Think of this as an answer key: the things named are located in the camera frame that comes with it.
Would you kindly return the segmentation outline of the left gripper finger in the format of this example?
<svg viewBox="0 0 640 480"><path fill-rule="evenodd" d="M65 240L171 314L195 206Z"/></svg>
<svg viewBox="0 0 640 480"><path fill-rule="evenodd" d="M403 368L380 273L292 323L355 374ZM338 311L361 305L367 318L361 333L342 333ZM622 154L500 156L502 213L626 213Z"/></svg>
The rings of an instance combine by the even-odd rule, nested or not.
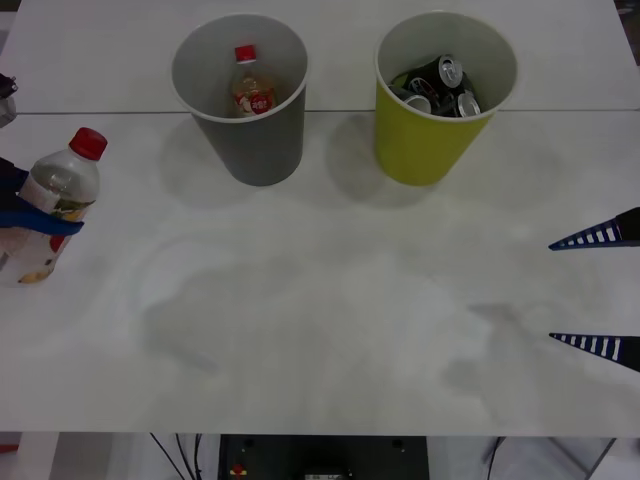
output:
<svg viewBox="0 0 640 480"><path fill-rule="evenodd" d="M70 236L77 234L83 226L83 222L63 220L39 210L1 211L2 228L23 228L45 235Z"/></svg>
<svg viewBox="0 0 640 480"><path fill-rule="evenodd" d="M0 158L0 207L2 212L23 212L30 209L29 204L18 196L29 172L16 167L12 162Z"/></svg>

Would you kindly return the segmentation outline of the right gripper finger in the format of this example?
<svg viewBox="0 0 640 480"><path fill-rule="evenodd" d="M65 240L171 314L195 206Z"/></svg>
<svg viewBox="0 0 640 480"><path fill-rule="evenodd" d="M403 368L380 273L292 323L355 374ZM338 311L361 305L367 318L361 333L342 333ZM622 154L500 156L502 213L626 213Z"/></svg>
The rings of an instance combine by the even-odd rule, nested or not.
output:
<svg viewBox="0 0 640 480"><path fill-rule="evenodd" d="M635 207L603 223L558 240L548 246L550 250L576 250L589 248L638 247L640 208Z"/></svg>
<svg viewBox="0 0 640 480"><path fill-rule="evenodd" d="M548 336L591 355L640 372L640 337L551 332Z"/></svg>

